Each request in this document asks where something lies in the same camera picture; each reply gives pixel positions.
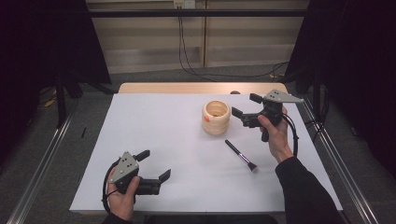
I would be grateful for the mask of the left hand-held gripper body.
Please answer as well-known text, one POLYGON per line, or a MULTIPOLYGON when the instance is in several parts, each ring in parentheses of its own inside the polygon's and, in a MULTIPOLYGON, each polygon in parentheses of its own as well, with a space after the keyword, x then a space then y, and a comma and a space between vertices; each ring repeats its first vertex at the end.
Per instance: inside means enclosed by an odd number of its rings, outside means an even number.
MULTIPOLYGON (((130 182, 139 173, 139 162, 134 159, 134 155, 125 151, 120 157, 116 170, 110 180, 115 184, 118 192, 125 194, 130 182)), ((139 182, 136 190, 137 195, 158 195, 162 182, 159 179, 144 179, 139 182)))

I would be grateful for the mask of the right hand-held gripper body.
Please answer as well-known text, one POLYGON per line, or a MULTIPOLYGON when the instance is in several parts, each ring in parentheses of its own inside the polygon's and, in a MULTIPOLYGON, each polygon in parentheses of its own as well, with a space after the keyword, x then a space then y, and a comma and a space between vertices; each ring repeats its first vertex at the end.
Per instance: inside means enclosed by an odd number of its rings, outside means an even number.
POLYGON ((282 108, 284 103, 300 104, 303 101, 303 99, 294 97, 283 91, 271 90, 270 92, 262 96, 263 109, 258 113, 243 113, 241 121, 244 127, 256 128, 262 126, 258 121, 259 115, 264 115, 265 117, 267 117, 274 126, 276 126, 283 119, 291 127, 293 139, 297 141, 298 136, 292 119, 290 119, 285 113, 282 112, 282 108))

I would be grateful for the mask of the cream ringed duck brush holder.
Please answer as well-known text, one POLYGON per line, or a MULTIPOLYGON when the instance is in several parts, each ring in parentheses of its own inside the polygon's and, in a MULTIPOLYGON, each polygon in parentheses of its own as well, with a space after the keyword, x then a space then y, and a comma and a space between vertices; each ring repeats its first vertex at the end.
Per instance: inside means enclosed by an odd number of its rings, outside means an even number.
POLYGON ((220 100, 207 102, 202 108, 202 127, 206 133, 220 135, 229 128, 231 108, 220 100))

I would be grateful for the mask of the black makeup brush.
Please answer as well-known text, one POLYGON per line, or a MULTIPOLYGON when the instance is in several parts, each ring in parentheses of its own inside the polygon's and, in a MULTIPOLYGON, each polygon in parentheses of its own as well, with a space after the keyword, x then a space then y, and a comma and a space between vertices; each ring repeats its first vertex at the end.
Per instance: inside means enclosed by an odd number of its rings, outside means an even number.
POLYGON ((247 165, 252 173, 257 171, 257 165, 243 155, 228 139, 225 140, 225 144, 247 165))

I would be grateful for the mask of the person's right hand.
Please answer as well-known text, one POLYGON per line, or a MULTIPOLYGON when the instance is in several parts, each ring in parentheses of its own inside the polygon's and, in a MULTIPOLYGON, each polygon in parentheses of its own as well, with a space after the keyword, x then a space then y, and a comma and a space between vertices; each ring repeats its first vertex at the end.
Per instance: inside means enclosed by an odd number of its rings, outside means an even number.
POLYGON ((266 130, 269 134, 269 149, 278 163, 293 156, 288 143, 288 123, 281 120, 276 126, 264 115, 258 116, 258 121, 262 125, 261 130, 266 130))

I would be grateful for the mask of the person's left hand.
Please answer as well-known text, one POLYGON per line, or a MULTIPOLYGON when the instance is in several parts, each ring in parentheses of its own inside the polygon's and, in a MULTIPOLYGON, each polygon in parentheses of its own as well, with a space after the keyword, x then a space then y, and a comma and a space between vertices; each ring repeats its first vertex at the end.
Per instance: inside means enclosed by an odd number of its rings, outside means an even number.
POLYGON ((110 212, 115 216, 125 220, 132 221, 134 214, 134 194, 138 188, 140 178, 135 176, 130 182, 125 194, 119 193, 115 184, 110 182, 116 168, 110 171, 107 179, 107 200, 110 212))

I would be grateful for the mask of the black metal stand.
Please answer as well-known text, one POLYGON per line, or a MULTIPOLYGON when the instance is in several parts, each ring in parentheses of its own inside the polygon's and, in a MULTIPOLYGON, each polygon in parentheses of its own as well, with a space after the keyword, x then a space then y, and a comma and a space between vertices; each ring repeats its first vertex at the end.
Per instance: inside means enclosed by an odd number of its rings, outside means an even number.
POLYGON ((321 76, 317 68, 314 69, 312 88, 312 108, 314 119, 316 122, 322 122, 323 118, 321 116, 321 76))
POLYGON ((58 128, 60 128, 66 120, 65 91, 74 99, 80 98, 83 95, 83 91, 78 85, 78 74, 73 70, 61 70, 56 76, 58 128))

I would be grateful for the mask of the black curtain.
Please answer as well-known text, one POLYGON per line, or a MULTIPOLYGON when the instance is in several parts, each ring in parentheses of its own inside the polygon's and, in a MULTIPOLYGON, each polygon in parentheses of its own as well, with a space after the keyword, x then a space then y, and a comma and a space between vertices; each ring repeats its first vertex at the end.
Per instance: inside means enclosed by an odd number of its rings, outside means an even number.
POLYGON ((396 0, 309 0, 286 77, 324 84, 396 178, 396 0))
POLYGON ((0 0, 0 166, 34 116, 42 89, 111 82, 86 0, 0 0))

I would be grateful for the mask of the aluminium floor rail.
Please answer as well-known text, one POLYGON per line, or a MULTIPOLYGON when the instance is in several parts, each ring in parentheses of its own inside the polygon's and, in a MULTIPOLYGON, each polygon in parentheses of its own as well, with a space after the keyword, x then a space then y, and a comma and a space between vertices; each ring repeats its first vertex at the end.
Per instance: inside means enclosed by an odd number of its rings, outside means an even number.
POLYGON ((324 128, 324 125, 318 122, 317 117, 314 115, 314 107, 307 97, 304 98, 304 109, 308 117, 311 119, 316 135, 329 155, 334 169, 340 177, 343 186, 349 195, 349 198, 360 214, 362 222, 364 224, 379 224, 374 211, 366 200, 366 197, 361 192, 361 189, 353 178, 352 174, 347 169, 347 165, 343 161, 333 140, 329 136, 327 130, 324 128))
POLYGON ((44 178, 50 168, 50 165, 58 151, 60 144, 62 143, 65 134, 67 133, 68 127, 78 107, 79 100, 73 100, 70 106, 66 110, 66 115, 61 118, 61 123, 57 125, 53 132, 50 142, 46 146, 46 150, 43 156, 40 158, 40 162, 37 167, 32 171, 32 177, 29 180, 28 185, 21 194, 16 206, 14 207, 7 224, 23 224, 33 202, 35 201, 36 195, 44 181, 44 178))

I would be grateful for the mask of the black horizontal frame bar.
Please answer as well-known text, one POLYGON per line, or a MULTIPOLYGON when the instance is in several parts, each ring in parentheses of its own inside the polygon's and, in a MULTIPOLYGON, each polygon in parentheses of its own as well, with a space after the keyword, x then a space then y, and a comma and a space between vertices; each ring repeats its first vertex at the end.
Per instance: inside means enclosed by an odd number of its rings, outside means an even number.
POLYGON ((305 9, 148 9, 104 10, 93 9, 93 18, 140 18, 140 17, 304 17, 305 9))

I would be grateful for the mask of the white wall outlet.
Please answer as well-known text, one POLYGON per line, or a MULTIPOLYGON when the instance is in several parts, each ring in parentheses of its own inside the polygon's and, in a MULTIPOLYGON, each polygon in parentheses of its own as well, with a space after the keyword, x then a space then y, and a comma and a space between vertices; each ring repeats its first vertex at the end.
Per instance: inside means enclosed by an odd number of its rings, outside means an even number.
POLYGON ((174 8, 176 9, 195 9, 195 0, 173 0, 174 8))

